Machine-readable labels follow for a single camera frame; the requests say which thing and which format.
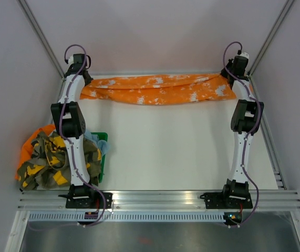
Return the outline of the orange white tie-dye trousers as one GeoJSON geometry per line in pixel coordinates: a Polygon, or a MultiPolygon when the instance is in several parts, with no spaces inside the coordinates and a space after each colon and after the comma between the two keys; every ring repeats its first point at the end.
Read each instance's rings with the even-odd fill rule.
{"type": "Polygon", "coordinates": [[[174,105],[236,99],[220,74],[150,75],[94,79],[81,100],[111,100],[138,105],[174,105]]]}

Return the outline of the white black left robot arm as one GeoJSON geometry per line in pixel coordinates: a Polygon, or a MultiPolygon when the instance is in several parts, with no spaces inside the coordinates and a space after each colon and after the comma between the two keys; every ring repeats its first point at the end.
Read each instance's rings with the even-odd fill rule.
{"type": "Polygon", "coordinates": [[[69,68],[65,76],[63,94],[51,105],[51,113],[57,133],[64,140],[70,165],[70,188],[64,197],[77,200],[84,208],[95,205],[96,196],[90,192],[90,176],[84,155],[86,123],[78,104],[81,91],[89,77],[85,54],[74,54],[65,62],[69,68]]]}

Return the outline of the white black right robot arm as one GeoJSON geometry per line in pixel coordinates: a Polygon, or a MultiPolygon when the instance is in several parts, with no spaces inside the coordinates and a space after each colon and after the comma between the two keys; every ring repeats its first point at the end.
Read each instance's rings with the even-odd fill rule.
{"type": "Polygon", "coordinates": [[[227,80],[237,98],[230,124],[234,132],[233,162],[221,194],[221,202],[228,208],[234,207],[240,200],[246,200],[250,196],[247,176],[249,153],[254,134],[259,130],[264,109],[264,103],[257,101],[252,94],[249,79],[245,75],[248,61],[248,53],[239,50],[221,71],[221,76],[227,80]]]}

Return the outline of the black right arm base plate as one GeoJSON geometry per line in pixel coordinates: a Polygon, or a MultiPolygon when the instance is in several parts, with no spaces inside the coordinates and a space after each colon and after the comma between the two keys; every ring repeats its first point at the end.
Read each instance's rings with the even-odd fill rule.
{"type": "Polygon", "coordinates": [[[252,209],[253,203],[251,197],[247,199],[232,198],[224,196],[220,192],[204,193],[200,195],[204,200],[206,209],[252,209]]]}

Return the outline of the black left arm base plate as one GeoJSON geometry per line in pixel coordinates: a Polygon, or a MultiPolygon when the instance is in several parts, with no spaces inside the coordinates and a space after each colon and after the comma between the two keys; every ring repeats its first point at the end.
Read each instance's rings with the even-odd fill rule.
{"type": "Polygon", "coordinates": [[[112,204],[112,193],[103,192],[104,198],[94,192],[92,196],[76,196],[66,200],[66,208],[69,209],[109,209],[112,204]]]}

